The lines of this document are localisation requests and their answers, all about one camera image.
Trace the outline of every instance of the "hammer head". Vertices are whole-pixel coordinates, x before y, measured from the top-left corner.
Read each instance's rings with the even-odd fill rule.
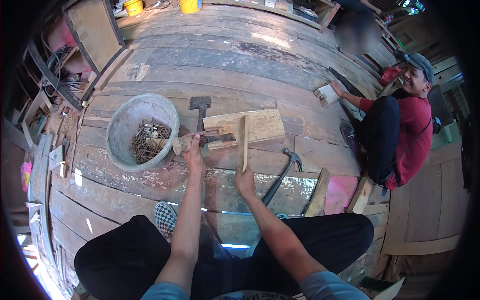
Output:
[[[192,97],[190,98],[190,107],[188,110],[199,109],[201,107],[209,108],[212,104],[212,99],[207,97]]]
[[[298,156],[295,152],[291,152],[288,148],[283,149],[283,154],[288,155],[292,163],[297,163],[299,171],[303,172],[303,165],[301,163],[300,156]]]

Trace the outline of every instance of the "checkered shoe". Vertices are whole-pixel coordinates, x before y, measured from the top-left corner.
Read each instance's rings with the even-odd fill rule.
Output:
[[[172,206],[165,201],[155,206],[156,226],[167,242],[172,243],[173,229],[177,223],[177,213]]]

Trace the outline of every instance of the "purple sneaker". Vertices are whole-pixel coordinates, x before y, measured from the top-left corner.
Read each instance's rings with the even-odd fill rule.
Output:
[[[340,124],[340,132],[342,133],[343,139],[347,145],[350,147],[350,149],[352,149],[360,168],[365,170],[367,167],[367,155],[362,152],[361,145],[358,141],[358,138],[355,137],[355,130],[353,129],[352,125],[347,122],[342,122]]]

